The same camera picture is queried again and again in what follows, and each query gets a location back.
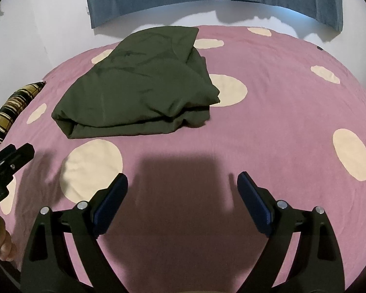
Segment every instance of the green cloth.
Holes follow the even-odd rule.
[[[198,28],[164,26],[131,34],[78,78],[52,118],[69,139],[170,133],[199,127],[219,102]]]

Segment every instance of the striped cushion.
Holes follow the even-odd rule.
[[[28,106],[35,96],[42,90],[46,82],[40,81],[29,84],[14,92],[0,109],[0,143],[4,140],[10,127],[20,113]]]

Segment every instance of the person's hand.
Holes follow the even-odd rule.
[[[4,219],[0,217],[0,260],[13,261],[18,250],[12,243],[11,235],[5,230]]]

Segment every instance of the wall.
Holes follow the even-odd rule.
[[[6,13],[0,17],[0,58],[11,50],[13,60],[7,62],[5,69],[0,66],[0,84],[5,82],[8,89],[5,95],[0,94],[0,104],[16,88],[15,82],[18,85],[24,84],[24,80],[39,80],[52,67],[81,52],[160,25],[267,27],[321,46],[342,62],[366,89],[364,0],[344,0],[344,29],[340,34],[294,11],[248,2],[218,0],[162,6],[124,15],[92,30],[87,0],[19,1],[22,6],[18,0],[2,3]],[[22,26],[13,25],[18,21]]]

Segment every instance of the metal pin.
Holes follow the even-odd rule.
[[[287,208],[287,203],[284,200],[278,200],[277,206],[281,209]]]
[[[80,203],[77,204],[78,209],[86,209],[87,206],[88,206],[88,203],[86,201],[81,201]]]
[[[324,208],[323,208],[323,207],[321,207],[321,206],[317,206],[317,207],[316,207],[316,211],[317,211],[319,214],[323,214],[323,213],[325,213]]]
[[[49,212],[49,207],[42,207],[40,213],[46,215]]]

